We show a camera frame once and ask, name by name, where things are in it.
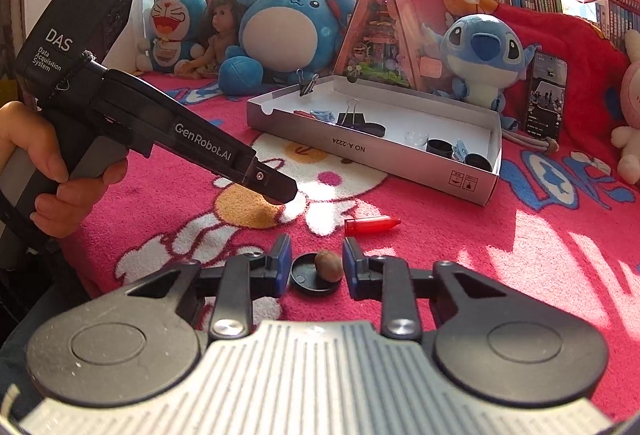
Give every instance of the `pink plush toy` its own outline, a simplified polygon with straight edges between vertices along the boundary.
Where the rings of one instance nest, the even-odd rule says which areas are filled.
[[[628,126],[611,132],[611,144],[622,148],[618,173],[628,184],[636,184],[640,180],[640,33],[628,30],[625,45],[631,65],[622,78],[620,106]]]

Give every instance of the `pink tag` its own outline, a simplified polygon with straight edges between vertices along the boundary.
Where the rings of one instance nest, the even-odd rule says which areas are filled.
[[[420,76],[439,78],[442,76],[442,61],[422,56],[420,58]]]

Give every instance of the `clear plastic cup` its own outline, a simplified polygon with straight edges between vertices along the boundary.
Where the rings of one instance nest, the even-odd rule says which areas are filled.
[[[404,135],[404,144],[413,146],[419,150],[424,150],[424,145],[429,141],[429,134],[426,132],[407,132]]]

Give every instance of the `triangular dollhouse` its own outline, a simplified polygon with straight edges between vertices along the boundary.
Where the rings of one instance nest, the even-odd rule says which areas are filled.
[[[358,0],[334,74],[426,91],[421,45],[411,0]]]

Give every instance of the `phone screen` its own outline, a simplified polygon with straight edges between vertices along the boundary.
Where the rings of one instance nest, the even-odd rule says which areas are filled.
[[[527,102],[525,132],[535,138],[552,138],[560,135],[567,65],[564,60],[537,52]]]

